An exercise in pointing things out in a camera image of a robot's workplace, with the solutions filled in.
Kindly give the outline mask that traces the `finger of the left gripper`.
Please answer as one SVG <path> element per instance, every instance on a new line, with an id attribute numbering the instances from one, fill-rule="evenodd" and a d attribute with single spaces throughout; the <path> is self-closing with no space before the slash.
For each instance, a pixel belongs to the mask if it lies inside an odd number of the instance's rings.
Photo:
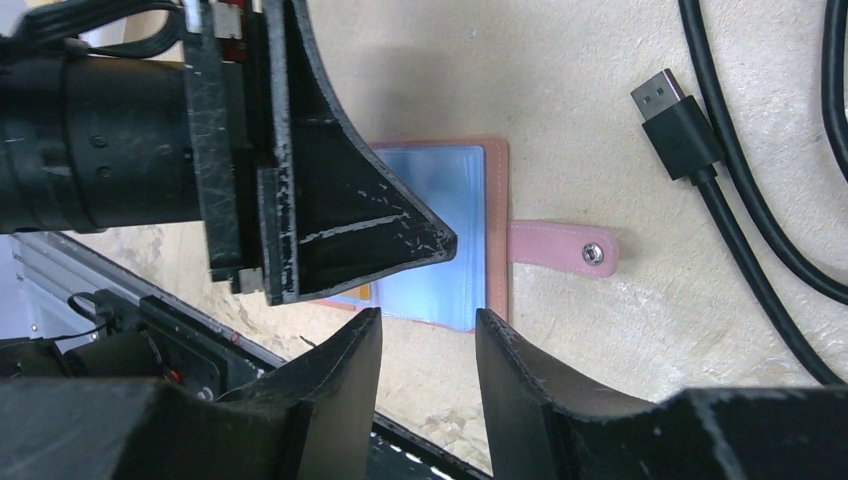
<path id="1" fill-rule="evenodd" d="M 272 159 L 258 171 L 264 292 L 326 298 L 453 259 L 456 233 L 373 152 L 331 85 L 303 1 L 262 5 Z"/>

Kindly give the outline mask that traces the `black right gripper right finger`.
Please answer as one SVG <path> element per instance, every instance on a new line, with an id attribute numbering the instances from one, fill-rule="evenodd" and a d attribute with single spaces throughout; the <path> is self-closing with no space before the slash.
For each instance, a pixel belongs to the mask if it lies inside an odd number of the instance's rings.
<path id="1" fill-rule="evenodd" d="M 689 388 L 651 403 L 476 313 L 476 361 L 498 479 L 843 479 L 847 391 Z"/>

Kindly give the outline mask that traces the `gold credit card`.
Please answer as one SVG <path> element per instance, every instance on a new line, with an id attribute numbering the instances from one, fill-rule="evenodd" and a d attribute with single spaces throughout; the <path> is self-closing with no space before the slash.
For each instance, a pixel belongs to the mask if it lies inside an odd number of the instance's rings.
<path id="1" fill-rule="evenodd" d="M 369 304 L 373 300 L 373 288 L 370 284 L 362 285 L 350 290 L 348 296 L 360 304 Z"/>

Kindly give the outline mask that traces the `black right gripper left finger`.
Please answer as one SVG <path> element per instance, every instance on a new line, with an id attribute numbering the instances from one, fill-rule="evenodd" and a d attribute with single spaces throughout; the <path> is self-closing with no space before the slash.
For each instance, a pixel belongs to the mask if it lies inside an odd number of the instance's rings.
<path id="1" fill-rule="evenodd" d="M 364 309 L 323 343 L 217 400 L 146 378 L 73 378 L 49 343 L 1 349 L 5 479 L 362 479 L 382 318 Z"/>

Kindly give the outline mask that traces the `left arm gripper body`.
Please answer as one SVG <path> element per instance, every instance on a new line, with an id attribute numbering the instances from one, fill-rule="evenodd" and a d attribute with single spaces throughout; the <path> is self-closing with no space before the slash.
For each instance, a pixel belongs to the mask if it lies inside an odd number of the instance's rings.
<path id="1" fill-rule="evenodd" d="M 1 231 L 199 221 L 210 276 L 265 270 L 263 16 L 251 1 L 60 1 L 1 38 Z"/>

